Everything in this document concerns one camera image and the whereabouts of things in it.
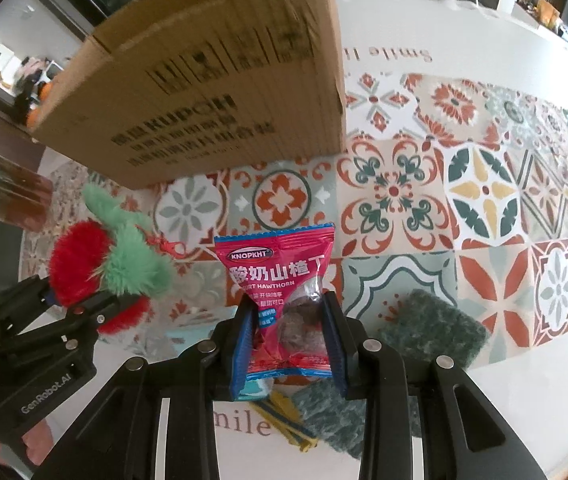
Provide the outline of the operator left hand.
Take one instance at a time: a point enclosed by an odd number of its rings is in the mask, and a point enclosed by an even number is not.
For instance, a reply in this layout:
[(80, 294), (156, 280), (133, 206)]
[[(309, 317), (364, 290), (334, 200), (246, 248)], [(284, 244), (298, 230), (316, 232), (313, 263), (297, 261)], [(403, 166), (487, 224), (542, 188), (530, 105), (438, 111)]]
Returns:
[[(54, 446), (52, 429), (46, 419), (41, 420), (22, 436), (22, 441), (26, 447), (28, 461), (34, 466), (40, 466)], [(0, 444), (0, 464), (8, 466), (9, 462)]]

